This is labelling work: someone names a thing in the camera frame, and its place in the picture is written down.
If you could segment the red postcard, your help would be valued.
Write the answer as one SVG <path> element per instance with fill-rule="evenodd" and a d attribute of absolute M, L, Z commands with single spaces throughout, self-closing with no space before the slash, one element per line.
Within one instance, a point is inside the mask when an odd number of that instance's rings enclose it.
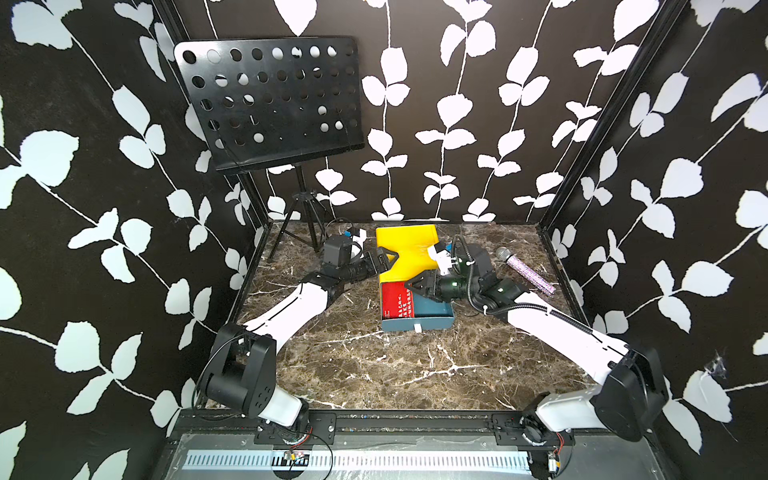
<path fill-rule="evenodd" d="M 413 293 L 404 282 L 384 282 L 381 284 L 382 318 L 413 318 L 415 302 Z"/>

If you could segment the yellow teal drawer cabinet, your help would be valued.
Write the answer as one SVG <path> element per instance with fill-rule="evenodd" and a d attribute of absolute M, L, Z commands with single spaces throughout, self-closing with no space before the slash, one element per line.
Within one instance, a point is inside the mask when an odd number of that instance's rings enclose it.
<path fill-rule="evenodd" d="M 398 254 L 389 271 L 379 276 L 381 283 L 405 282 L 425 270 L 437 270 L 438 263 L 428 250 L 439 241 L 434 224 L 379 227 L 377 246 Z"/>

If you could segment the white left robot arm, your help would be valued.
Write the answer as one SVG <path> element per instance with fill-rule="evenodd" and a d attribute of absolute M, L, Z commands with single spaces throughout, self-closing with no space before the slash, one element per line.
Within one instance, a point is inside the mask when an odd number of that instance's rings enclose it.
<path fill-rule="evenodd" d="M 243 325 L 222 326 L 197 390 L 236 414 L 304 432 L 308 404 L 277 385 L 277 354 L 306 323 L 326 311 L 346 285 L 386 273 L 398 259 L 398 253 L 379 247 L 343 266 L 325 264 L 266 313 Z"/>

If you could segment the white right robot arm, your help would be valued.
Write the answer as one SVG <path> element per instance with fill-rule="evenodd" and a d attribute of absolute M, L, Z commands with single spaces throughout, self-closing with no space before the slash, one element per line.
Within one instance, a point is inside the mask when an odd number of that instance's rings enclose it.
<path fill-rule="evenodd" d="M 434 301 L 466 300 L 478 313 L 531 335 L 581 368 L 595 382 L 584 390 L 547 394 L 533 407 L 535 428 L 551 432 L 604 429 L 637 442 L 669 401 L 662 364 L 651 347 L 631 347 L 546 303 L 515 281 L 494 274 L 442 276 L 426 270 L 405 282 Z"/>

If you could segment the purple rhinestone microphone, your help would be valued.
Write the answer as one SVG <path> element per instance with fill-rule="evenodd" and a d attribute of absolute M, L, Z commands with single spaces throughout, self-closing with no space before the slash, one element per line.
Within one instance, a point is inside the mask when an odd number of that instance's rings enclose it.
<path fill-rule="evenodd" d="M 496 257 L 510 268 L 515 270 L 519 275 L 521 275 L 529 283 L 535 286 L 536 289 L 540 292 L 548 296 L 553 296 L 555 294 L 556 288 L 554 285 L 547 282 L 535 270 L 533 270 L 516 255 L 514 255 L 507 247 L 499 247 L 496 250 Z"/>

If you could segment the black perforated music stand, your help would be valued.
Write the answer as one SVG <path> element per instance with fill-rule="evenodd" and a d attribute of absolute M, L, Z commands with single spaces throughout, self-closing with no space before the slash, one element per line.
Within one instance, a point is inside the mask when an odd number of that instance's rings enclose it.
<path fill-rule="evenodd" d="M 291 165 L 320 250 L 320 204 L 304 180 L 304 162 L 365 145 L 356 41 L 341 37 L 197 40 L 174 57 L 216 170 L 234 175 L 262 220 L 270 219 L 252 173 Z"/>

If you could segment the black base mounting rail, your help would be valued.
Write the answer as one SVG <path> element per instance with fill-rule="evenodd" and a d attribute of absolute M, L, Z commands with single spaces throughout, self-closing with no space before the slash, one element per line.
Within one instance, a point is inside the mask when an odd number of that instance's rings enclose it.
<path fill-rule="evenodd" d="M 255 419 L 251 429 L 257 443 L 286 441 L 297 445 L 338 448 L 343 436 L 379 435 L 386 442 L 403 442 L 414 436 L 489 436 L 498 446 L 519 450 L 554 451 L 575 444 L 580 431 L 606 432 L 622 440 L 639 441 L 649 430 L 648 423 L 610 413 L 589 420 L 583 426 L 544 422 L 533 411 L 463 410 L 309 410 L 297 426 L 283 427 Z"/>

